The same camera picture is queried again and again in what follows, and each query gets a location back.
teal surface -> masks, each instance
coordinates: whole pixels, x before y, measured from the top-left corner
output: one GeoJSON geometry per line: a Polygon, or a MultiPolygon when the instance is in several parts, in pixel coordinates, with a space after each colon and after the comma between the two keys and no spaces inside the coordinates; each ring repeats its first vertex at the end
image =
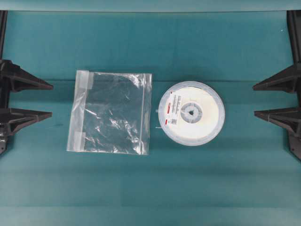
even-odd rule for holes
{"type": "Polygon", "coordinates": [[[252,91],[292,64],[285,12],[10,12],[4,58],[54,85],[11,95],[53,117],[0,157],[3,225],[300,225],[301,164],[284,130],[254,110],[296,96],[252,91]],[[77,69],[154,74],[149,156],[66,151],[77,69]],[[163,93],[202,81],[225,104],[221,133],[187,147],[157,129],[163,93]]]}
{"type": "Polygon", "coordinates": [[[233,12],[301,9],[299,0],[1,0],[4,10],[73,12],[233,12]]]}

label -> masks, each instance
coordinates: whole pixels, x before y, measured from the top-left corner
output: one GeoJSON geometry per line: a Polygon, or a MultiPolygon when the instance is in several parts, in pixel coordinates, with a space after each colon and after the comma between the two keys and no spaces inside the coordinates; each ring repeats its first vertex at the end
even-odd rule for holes
{"type": "Polygon", "coordinates": [[[165,124],[177,125],[181,110],[182,96],[177,95],[176,92],[171,92],[168,99],[167,115],[165,124]]]}

